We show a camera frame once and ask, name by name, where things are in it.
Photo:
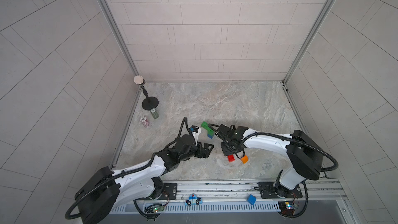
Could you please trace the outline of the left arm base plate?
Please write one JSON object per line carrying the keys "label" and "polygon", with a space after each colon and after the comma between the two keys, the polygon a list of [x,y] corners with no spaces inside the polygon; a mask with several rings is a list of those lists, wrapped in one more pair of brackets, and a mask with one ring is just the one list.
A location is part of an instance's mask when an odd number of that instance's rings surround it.
{"label": "left arm base plate", "polygon": [[143,201],[166,201],[176,200],[177,183],[165,183],[162,185],[155,185],[154,192],[146,198],[138,198]]}

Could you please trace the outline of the long red lego brick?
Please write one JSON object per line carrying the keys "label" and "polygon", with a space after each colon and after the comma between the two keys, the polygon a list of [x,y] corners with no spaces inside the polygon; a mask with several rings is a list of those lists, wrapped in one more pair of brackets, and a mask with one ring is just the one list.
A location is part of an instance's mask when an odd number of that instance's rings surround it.
{"label": "long red lego brick", "polygon": [[228,159],[229,163],[234,162],[235,161],[235,156],[234,155],[228,155],[227,159]]}

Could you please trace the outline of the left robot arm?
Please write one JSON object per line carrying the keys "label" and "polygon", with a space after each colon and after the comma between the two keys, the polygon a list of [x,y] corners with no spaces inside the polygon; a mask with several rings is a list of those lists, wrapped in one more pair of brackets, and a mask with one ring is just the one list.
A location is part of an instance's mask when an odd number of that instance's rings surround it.
{"label": "left robot arm", "polygon": [[214,146],[198,141],[201,128],[188,126],[184,117],[177,138],[151,158],[123,170],[99,169],[75,194],[65,219],[80,218],[84,224],[98,224],[115,207],[139,199],[156,199],[163,190],[161,176],[177,169],[192,157],[208,158]]}

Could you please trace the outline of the long green lego brick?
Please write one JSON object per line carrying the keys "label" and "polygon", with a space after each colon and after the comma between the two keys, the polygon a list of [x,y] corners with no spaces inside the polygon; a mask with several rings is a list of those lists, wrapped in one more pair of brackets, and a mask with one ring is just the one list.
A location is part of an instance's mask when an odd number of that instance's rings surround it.
{"label": "long green lego brick", "polygon": [[203,129],[205,129],[207,132],[212,132],[212,128],[210,128],[209,125],[208,125],[208,123],[205,122],[205,121],[203,121],[203,122],[201,123],[201,127],[202,127]]}

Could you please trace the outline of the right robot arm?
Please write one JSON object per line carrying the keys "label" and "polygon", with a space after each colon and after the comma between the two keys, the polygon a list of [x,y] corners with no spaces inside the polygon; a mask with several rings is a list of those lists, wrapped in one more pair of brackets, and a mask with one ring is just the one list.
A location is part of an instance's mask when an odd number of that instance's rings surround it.
{"label": "right robot arm", "polygon": [[210,124],[210,129],[222,140],[223,154],[244,156],[245,149],[263,149],[284,155],[290,160],[290,167],[281,170],[275,182],[262,192],[275,194],[280,198],[290,198],[300,183],[306,180],[318,180],[322,172],[334,171],[339,167],[338,161],[325,152],[303,131],[295,130],[292,134],[272,134],[260,132],[248,127],[228,127]]}

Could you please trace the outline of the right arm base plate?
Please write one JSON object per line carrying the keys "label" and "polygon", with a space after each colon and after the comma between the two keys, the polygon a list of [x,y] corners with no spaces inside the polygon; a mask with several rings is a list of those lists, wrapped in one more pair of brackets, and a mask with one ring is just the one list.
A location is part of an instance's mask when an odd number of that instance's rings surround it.
{"label": "right arm base plate", "polygon": [[275,188],[272,181],[262,181],[259,182],[257,190],[260,192],[262,199],[303,198],[303,188],[300,185],[296,185],[293,190],[289,190],[283,187]]}

